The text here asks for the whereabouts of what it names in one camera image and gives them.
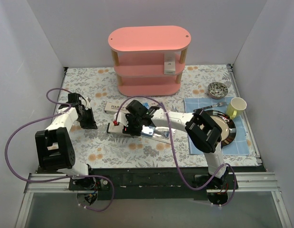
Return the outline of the Gillette razor blister pack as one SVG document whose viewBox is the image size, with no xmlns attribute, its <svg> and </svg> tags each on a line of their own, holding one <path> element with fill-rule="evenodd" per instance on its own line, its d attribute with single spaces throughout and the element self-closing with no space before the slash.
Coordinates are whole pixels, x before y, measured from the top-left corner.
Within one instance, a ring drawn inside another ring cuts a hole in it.
<svg viewBox="0 0 294 228">
<path fill-rule="evenodd" d="M 142 104 L 145 108 L 149 109 L 149 104 L 148 103 L 143 103 Z"/>
<path fill-rule="evenodd" d="M 171 144 L 170 133 L 167 127 L 143 126 L 141 136 L 158 142 Z"/>
</svg>

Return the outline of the slim white H razor box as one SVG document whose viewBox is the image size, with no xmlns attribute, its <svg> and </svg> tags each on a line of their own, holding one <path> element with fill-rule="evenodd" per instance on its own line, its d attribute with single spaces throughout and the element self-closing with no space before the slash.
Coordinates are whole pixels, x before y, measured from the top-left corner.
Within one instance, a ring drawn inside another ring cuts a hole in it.
<svg viewBox="0 0 294 228">
<path fill-rule="evenodd" d="M 107 133 L 123 134 L 123 130 L 124 130 L 124 125 L 122 124 L 115 126 L 113 123 L 108 123 Z"/>
</svg>

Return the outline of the white Harry's razor box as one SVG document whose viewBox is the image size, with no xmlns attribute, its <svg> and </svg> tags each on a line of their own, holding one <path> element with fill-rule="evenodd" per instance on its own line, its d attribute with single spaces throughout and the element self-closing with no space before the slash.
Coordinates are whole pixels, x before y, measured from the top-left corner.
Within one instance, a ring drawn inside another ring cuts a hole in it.
<svg viewBox="0 0 294 228">
<path fill-rule="evenodd" d="M 120 104 L 107 102 L 104 108 L 104 112 L 107 114 L 115 114 L 120 108 Z M 120 112 L 127 114 L 128 110 L 125 106 L 122 106 Z"/>
</svg>

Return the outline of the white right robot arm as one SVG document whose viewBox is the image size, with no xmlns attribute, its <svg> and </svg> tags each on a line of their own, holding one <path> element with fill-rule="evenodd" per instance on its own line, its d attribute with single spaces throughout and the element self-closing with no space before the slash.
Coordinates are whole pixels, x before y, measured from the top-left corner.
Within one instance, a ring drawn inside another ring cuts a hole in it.
<svg viewBox="0 0 294 228">
<path fill-rule="evenodd" d="M 208 165 L 209 180 L 198 189 L 206 186 L 220 189 L 227 184 L 229 168 L 222 153 L 222 129 L 206 111 L 171 112 L 161 103 L 147 109 L 138 100 L 131 101 L 126 109 L 127 124 L 123 127 L 123 134 L 140 136 L 143 126 L 167 127 L 169 130 L 186 132 L 194 146 L 204 154 Z"/>
</svg>

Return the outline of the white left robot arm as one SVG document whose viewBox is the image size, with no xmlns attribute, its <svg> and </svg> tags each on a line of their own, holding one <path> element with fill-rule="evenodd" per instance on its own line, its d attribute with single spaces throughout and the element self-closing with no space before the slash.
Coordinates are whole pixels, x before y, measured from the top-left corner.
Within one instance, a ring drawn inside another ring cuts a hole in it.
<svg viewBox="0 0 294 228">
<path fill-rule="evenodd" d="M 86 190 L 96 187 L 88 164 L 76 160 L 69 132 L 79 122 L 81 129 L 96 130 L 97 124 L 90 106 L 90 99 L 78 93 L 68 94 L 66 104 L 59 106 L 59 116 L 43 131 L 35 134 L 39 166 L 44 171 L 57 171 L 73 179 L 73 184 Z"/>
</svg>

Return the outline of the pink three-tier wooden shelf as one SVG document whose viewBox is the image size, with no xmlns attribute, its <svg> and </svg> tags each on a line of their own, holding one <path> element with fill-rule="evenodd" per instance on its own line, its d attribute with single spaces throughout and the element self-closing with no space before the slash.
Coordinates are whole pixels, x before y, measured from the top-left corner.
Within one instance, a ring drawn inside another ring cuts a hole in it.
<svg viewBox="0 0 294 228">
<path fill-rule="evenodd" d="M 190 33 L 179 26 L 123 27 L 108 37 L 118 81 L 125 96 L 173 95 L 181 87 Z M 164 74 L 164 53 L 176 58 L 174 75 Z"/>
</svg>

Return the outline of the floral patterned tablecloth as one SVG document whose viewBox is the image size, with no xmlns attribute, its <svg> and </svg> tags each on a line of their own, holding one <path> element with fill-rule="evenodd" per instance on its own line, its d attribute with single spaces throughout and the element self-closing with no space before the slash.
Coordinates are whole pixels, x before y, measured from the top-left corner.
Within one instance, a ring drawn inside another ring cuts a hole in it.
<svg viewBox="0 0 294 228">
<path fill-rule="evenodd" d="M 149 101 L 154 106 L 162 102 L 169 111 L 183 113 L 185 98 L 206 98 L 211 82 L 224 83 L 228 96 L 234 97 L 235 89 L 226 65 L 187 66 L 182 75 L 180 90 L 172 96 L 160 96 Z M 125 97 L 118 91 L 117 78 L 111 67 L 69 68 L 63 81 L 59 101 L 67 100 L 67 92 L 76 92 L 91 99 L 97 130 L 81 129 L 74 123 L 69 135 L 76 159 L 93 168 L 156 168 L 156 167 L 205 167 L 203 155 L 189 153 L 187 134 L 176 131 L 170 145 L 146 137 L 129 137 L 107 133 L 112 115 L 104 112 L 107 102 L 121 104 Z"/>
</svg>

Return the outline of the floral patterned ceramic bowl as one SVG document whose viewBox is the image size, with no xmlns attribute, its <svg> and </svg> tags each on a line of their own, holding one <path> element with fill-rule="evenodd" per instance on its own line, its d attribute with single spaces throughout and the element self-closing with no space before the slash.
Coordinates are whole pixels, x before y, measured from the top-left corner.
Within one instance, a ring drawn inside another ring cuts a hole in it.
<svg viewBox="0 0 294 228">
<path fill-rule="evenodd" d="M 212 82 L 207 87 L 208 95 L 213 99 L 222 99 L 228 94 L 228 88 L 220 82 Z"/>
</svg>

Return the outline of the dark rimmed cream plate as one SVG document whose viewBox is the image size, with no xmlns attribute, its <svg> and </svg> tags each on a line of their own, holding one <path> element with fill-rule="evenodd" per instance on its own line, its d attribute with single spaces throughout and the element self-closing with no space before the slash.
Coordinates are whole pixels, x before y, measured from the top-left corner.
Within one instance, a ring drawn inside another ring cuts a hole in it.
<svg viewBox="0 0 294 228">
<path fill-rule="evenodd" d="M 234 121 L 225 113 L 217 110 L 207 110 L 206 113 L 220 126 L 221 147 L 231 144 L 236 137 L 236 126 Z"/>
</svg>

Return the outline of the yellow ceramic mug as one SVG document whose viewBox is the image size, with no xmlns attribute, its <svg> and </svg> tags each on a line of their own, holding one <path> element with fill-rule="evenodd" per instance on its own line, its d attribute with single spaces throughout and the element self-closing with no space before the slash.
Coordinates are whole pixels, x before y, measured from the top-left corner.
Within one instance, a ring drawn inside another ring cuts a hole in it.
<svg viewBox="0 0 294 228">
<path fill-rule="evenodd" d="M 247 103 L 244 99 L 234 97 L 227 106 L 226 114 L 230 117 L 230 119 L 235 119 L 240 116 L 246 108 Z"/>
</svg>

